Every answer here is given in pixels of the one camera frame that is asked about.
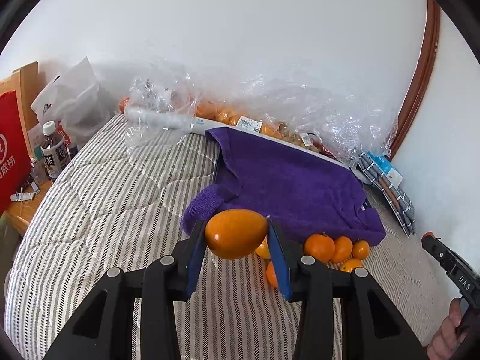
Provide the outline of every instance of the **white bottle cap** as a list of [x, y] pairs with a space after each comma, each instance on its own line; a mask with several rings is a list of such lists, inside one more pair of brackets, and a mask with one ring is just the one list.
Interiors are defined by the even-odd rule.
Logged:
[[43, 126], [42, 126], [42, 130], [43, 130], [43, 135], [45, 135], [46, 137], [48, 135], [52, 135], [55, 130], [57, 128], [55, 127], [55, 122], [53, 120], [45, 123]]

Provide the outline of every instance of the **white wall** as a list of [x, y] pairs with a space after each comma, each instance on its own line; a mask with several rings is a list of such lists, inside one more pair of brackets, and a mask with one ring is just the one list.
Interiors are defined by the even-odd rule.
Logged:
[[[476, 270], [480, 270], [479, 118], [480, 65], [442, 13], [431, 81], [393, 163], [415, 205], [418, 232], [432, 231]], [[453, 283], [445, 282], [458, 296]]]
[[400, 107], [425, 12], [426, 0], [42, 0], [0, 55], [0, 77], [37, 60], [49, 79], [88, 56], [118, 102], [160, 57], [252, 74], [302, 61], [325, 88]]

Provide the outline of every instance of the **silver screw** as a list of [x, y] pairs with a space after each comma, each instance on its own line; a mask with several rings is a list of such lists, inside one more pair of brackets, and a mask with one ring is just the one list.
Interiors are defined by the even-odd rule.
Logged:
[[355, 274], [359, 278], [366, 278], [368, 276], [368, 271], [365, 268], [359, 267], [355, 269]]
[[311, 266], [315, 263], [315, 258], [312, 256], [303, 256], [300, 261], [304, 263], [306, 266]]
[[106, 272], [106, 275], [109, 278], [116, 278], [118, 275], [120, 275], [120, 268], [118, 268], [117, 266], [114, 266]]
[[164, 266], [169, 266], [170, 264], [173, 264], [174, 261], [175, 261], [175, 259], [173, 258], [173, 256], [163, 256], [160, 259], [160, 262]]

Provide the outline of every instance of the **mattress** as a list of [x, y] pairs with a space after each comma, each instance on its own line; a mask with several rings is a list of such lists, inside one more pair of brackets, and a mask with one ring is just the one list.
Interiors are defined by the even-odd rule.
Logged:
[[[5, 330], [22, 356], [41, 359], [99, 278], [112, 266], [147, 267], [185, 238], [181, 216], [213, 179], [219, 147], [190, 134], [166, 150], [169, 133], [128, 156], [126, 120], [112, 118], [49, 190], [11, 271]], [[366, 268], [420, 340], [448, 310], [419, 238], [405, 237], [380, 198], [367, 190], [387, 236]], [[175, 304], [183, 359], [291, 359], [301, 304], [266, 283], [253, 254], [223, 261], [207, 250], [198, 287]], [[340, 303], [334, 301], [334, 358], [341, 354]], [[134, 308], [134, 357], [140, 358], [140, 309]]]

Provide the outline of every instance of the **barcode label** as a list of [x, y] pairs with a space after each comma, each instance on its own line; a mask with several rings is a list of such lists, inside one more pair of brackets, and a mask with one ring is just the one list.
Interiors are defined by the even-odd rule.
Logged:
[[246, 116], [240, 116], [237, 122], [237, 127], [244, 128], [248, 131], [255, 131], [260, 132], [260, 128], [262, 127], [262, 122], [257, 120], [250, 119]]
[[301, 138], [301, 140], [303, 140], [303, 144], [304, 144], [306, 147], [309, 147], [309, 146], [311, 146], [311, 145], [314, 144], [314, 143], [311, 141], [310, 136], [309, 136], [306, 132], [301, 132], [301, 133], [300, 133], [300, 138]]

